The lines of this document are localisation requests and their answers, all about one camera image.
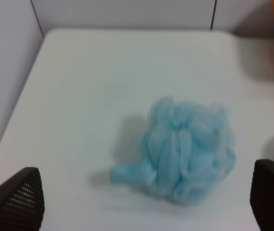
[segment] white wall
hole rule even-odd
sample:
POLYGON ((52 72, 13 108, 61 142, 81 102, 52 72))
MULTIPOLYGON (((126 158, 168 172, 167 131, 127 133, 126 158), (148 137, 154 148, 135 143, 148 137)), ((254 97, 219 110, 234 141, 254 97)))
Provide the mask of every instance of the white wall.
POLYGON ((57 26, 210 29, 215 0, 33 0, 42 30, 57 26))
POLYGON ((41 42, 30 0, 0 0, 0 138, 41 42))
POLYGON ((240 36, 272 37, 272 0, 217 0, 213 29, 240 36))

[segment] blue mesh puff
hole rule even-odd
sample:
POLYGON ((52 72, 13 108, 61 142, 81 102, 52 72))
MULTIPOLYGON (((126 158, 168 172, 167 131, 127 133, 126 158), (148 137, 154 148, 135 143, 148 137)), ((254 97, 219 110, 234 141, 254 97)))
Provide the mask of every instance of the blue mesh puff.
POLYGON ((114 167, 114 184, 138 185, 181 204, 197 204, 234 168, 234 135, 220 106, 165 98, 153 106, 139 161, 114 167))

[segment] white surface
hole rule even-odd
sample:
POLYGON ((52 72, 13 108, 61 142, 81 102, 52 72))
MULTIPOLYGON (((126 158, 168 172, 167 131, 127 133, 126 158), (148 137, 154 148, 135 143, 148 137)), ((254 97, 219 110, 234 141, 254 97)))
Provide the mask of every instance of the white surface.
POLYGON ((0 0, 0 138, 41 42, 30 0, 0 0))
POLYGON ((59 26, 210 29, 215 0, 33 0, 44 33, 59 26))
POLYGON ((217 0, 213 29, 241 36, 273 37, 272 0, 217 0))
POLYGON ((274 142, 274 40, 224 33, 49 33, 0 143, 0 183, 38 167, 42 231, 258 231, 254 162, 274 142), (172 205, 106 172, 129 159, 151 104, 165 95, 230 108, 237 165, 202 204, 172 205))

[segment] bath sponge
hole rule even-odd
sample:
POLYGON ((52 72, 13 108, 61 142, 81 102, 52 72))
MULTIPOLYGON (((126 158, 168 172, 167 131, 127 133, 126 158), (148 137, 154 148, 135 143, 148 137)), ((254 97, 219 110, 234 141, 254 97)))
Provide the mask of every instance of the bath sponge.
POLYGON ((139 160, 110 170, 114 184, 138 185, 180 204, 201 202, 234 168, 234 134, 221 106, 171 97, 154 104, 139 160))

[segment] white table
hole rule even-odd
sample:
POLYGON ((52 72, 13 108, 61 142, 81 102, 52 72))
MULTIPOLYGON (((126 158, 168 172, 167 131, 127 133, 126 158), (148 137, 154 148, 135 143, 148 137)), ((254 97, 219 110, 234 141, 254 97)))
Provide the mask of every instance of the white table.
POLYGON ((225 33, 54 30, 0 143, 0 184, 38 167, 42 231, 258 231, 254 162, 274 158, 274 40, 225 33), (183 207, 108 185, 165 95, 230 109, 237 165, 202 204, 183 207))

